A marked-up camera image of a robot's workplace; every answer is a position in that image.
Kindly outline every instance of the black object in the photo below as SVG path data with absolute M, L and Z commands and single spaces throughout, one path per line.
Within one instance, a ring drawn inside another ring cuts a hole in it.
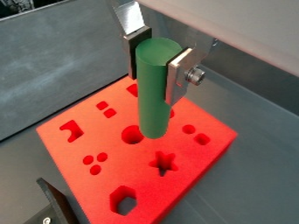
M 80 224 L 64 194 L 43 179 L 36 180 L 51 204 L 24 223 Z
M 56 4 L 58 2 L 62 2 L 63 0 L 34 0 L 34 7 L 40 8 L 48 4 Z

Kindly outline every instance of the red shape sorter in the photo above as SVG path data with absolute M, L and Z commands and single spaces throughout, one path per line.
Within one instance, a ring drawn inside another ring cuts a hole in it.
M 159 222 L 237 137 L 185 98 L 166 135 L 143 137 L 137 97 L 126 77 L 38 128 L 92 224 Z M 121 213 L 126 198 L 137 205 Z

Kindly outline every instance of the small round hole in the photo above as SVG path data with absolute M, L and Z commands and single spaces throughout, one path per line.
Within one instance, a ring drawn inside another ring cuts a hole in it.
M 104 162 L 108 159 L 108 154 L 106 152 L 102 152 L 98 154 L 98 161 Z
M 122 139 L 127 144 L 139 144 L 145 136 L 137 125 L 129 126 L 122 132 Z
M 90 168 L 90 174 L 91 174 L 91 175 L 99 175 L 100 170 L 102 170 L 100 166 L 99 166 L 98 164 L 95 164 L 95 165 L 92 165 L 92 167 Z
M 182 132 L 183 133 L 186 133 L 186 134 L 194 134 L 195 133 L 195 127 L 193 126 L 193 125 L 190 125 L 190 124 L 187 124 L 187 125 L 185 125 L 183 127 L 182 127 Z
M 92 156 L 86 156 L 83 158 L 83 164 L 84 165 L 91 165 L 92 162 L 94 162 L 94 157 Z

